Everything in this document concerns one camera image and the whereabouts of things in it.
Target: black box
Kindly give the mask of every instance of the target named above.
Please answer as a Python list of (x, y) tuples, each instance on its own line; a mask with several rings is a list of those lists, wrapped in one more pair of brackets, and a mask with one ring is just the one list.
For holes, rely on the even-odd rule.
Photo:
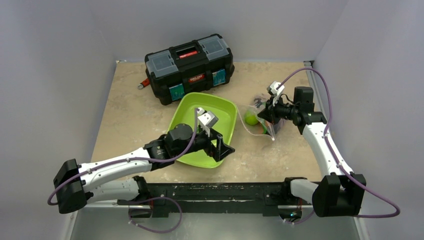
[(185, 94), (230, 82), (233, 54), (219, 34), (213, 34), (145, 56), (151, 89), (162, 105)]

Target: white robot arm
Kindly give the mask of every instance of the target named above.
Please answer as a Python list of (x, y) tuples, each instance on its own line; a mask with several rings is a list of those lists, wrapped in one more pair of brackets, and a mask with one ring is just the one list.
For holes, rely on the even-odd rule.
[[(66, 214), (98, 201), (131, 201), (148, 192), (144, 178), (114, 180), (164, 168), (173, 164), (178, 156), (200, 150), (216, 162), (222, 161), (235, 150), (212, 128), (218, 118), (203, 108), (197, 108), (196, 113), (195, 124), (199, 125), (195, 132), (182, 123), (144, 147), (121, 156), (82, 164), (77, 164), (75, 159), (66, 161), (53, 180), (56, 189), (48, 203), (57, 204), (59, 212)], [(57, 203), (51, 202), (54, 194)]]
[(323, 177), (319, 184), (305, 178), (290, 179), (287, 191), (295, 197), (306, 200), (313, 205), (319, 217), (355, 216), (361, 208), (364, 190), (351, 182), (339, 168), (343, 165), (347, 173), (366, 185), (362, 174), (355, 174), (346, 164), (328, 132), (326, 138), (338, 161), (326, 143), (327, 120), (322, 112), (314, 111), (314, 91), (311, 87), (294, 88), (294, 98), (291, 103), (284, 103), (281, 98), (283, 86), (273, 82), (268, 87), (271, 98), (266, 102), (265, 109), (258, 114), (272, 124), (280, 119), (292, 121), (312, 149)]

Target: lime green tray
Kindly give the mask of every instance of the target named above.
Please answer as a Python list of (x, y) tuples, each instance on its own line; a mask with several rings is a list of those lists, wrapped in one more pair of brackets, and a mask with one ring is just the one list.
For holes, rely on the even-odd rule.
[[(195, 129), (195, 108), (199, 107), (213, 112), (218, 117), (213, 129), (222, 134), (225, 144), (230, 145), (237, 120), (237, 107), (222, 97), (206, 93), (191, 92), (185, 95), (173, 115), (168, 131), (174, 129), (177, 124), (187, 124)], [(204, 151), (197, 151), (180, 157), (178, 161), (199, 168), (213, 169), (221, 165), (224, 160), (215, 162)]]

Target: white enclosure wall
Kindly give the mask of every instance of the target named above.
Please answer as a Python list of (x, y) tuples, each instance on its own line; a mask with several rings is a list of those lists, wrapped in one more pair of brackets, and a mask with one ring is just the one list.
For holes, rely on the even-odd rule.
[(236, 61), (307, 61), (348, 0), (88, 0), (118, 60), (221, 34)]
[(85, 0), (1, 1), (0, 239), (62, 238), (47, 197), (64, 161), (90, 160), (114, 68)]
[[(366, 221), (373, 240), (424, 236), (423, 12), (422, 0), (350, 0), (314, 63), (329, 85), (341, 153), (401, 208)], [(394, 209), (367, 194), (362, 211)]]

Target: tennis ball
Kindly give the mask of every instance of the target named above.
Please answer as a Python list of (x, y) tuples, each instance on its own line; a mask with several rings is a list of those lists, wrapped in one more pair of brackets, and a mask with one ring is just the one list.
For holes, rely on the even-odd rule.
[(256, 116), (251, 111), (246, 111), (244, 114), (244, 121), (249, 125), (256, 125), (259, 123), (259, 121), (256, 119)]

